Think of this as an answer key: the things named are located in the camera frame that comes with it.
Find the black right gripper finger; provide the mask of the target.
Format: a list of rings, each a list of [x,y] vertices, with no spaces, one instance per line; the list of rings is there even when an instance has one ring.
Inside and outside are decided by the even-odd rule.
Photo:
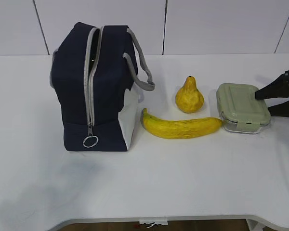
[[[268,108],[270,115],[275,117],[289,117],[289,101]]]
[[[289,70],[266,87],[255,92],[256,100],[289,98]]]

